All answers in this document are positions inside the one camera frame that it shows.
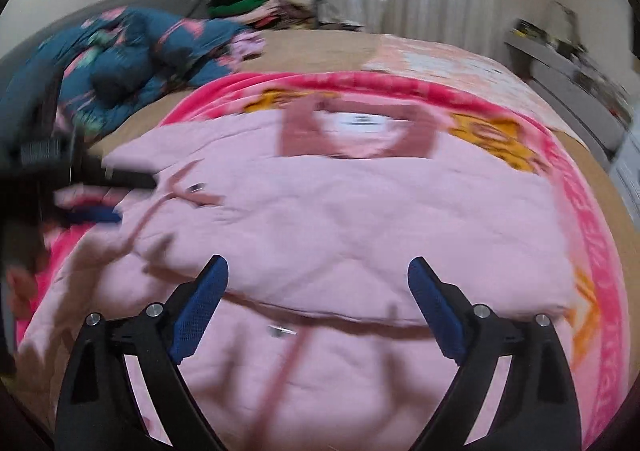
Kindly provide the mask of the grey drawer unit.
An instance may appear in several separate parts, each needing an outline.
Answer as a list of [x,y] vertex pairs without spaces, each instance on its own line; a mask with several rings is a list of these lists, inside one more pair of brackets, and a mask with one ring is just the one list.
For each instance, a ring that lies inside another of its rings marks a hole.
[[504,44],[512,71],[525,78],[607,170],[631,124],[625,96],[599,73],[521,33],[506,32]]

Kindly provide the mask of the pink cartoon fleece blanket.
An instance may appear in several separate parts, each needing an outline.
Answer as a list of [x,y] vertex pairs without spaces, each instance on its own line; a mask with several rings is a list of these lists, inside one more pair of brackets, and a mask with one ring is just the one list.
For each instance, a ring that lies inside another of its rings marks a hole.
[[13,398],[78,450],[585,450],[628,390],[620,257],[540,121],[370,72],[243,73],[66,194]]

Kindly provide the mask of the pile of mixed clothes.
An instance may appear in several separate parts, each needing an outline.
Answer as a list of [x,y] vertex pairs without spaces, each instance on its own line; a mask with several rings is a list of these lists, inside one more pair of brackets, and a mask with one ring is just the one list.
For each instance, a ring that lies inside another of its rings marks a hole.
[[206,8],[211,19],[228,19],[256,31],[364,31],[362,24],[343,18],[327,0],[207,0]]

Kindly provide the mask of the blue flamingo print comforter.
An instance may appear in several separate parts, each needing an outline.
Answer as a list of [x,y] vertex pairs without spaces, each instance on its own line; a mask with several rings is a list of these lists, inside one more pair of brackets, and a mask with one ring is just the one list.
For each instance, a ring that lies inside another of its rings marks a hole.
[[51,121],[97,141],[163,96],[262,54],[262,34],[226,19],[119,7],[43,40],[1,93],[1,139]]

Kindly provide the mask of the grey headboard cushion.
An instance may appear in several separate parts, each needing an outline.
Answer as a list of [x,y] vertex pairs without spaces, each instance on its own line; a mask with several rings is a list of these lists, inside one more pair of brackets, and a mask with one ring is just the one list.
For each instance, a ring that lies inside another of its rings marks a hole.
[[194,19],[208,17],[206,0],[101,0],[48,24],[45,28],[27,37],[26,40],[17,44],[7,54],[3,55],[1,57],[1,87],[4,88],[9,84],[14,73],[49,36],[72,26],[78,26],[78,24],[99,15],[101,12],[119,7],[152,8]]

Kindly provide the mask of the white drawer chest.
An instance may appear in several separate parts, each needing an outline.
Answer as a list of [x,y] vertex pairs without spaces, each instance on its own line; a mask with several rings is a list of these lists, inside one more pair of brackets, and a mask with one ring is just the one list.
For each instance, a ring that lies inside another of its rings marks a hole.
[[640,225],[639,175],[639,126],[636,125],[627,133],[608,171],[636,229]]

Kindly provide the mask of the peach white floral blanket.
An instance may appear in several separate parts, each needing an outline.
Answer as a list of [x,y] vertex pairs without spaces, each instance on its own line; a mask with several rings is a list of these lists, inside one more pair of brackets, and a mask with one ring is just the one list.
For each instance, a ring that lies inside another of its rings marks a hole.
[[446,85],[578,139],[550,104],[500,62],[462,48],[384,34],[363,70]]

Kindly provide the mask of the pink quilted jacket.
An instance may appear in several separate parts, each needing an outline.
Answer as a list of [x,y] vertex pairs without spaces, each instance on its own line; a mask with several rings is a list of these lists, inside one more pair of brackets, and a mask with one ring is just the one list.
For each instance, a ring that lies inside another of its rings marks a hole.
[[348,125],[347,102],[151,130],[113,151],[160,185],[120,202],[56,274],[17,354],[17,397],[51,424],[82,319],[135,315],[228,261],[227,293],[181,373],[231,450],[405,450],[456,373],[407,283],[423,257],[506,318],[575,298],[566,207],[418,106]]

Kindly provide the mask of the clutter on grey unit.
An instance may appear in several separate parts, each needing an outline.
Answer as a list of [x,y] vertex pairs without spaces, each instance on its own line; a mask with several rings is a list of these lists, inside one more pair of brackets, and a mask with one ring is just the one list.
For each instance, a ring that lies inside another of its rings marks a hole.
[[530,58],[567,76],[574,84],[601,102],[623,122],[630,123],[630,93],[604,74],[582,45],[551,38],[546,31],[526,20],[518,19],[504,42],[521,47]]

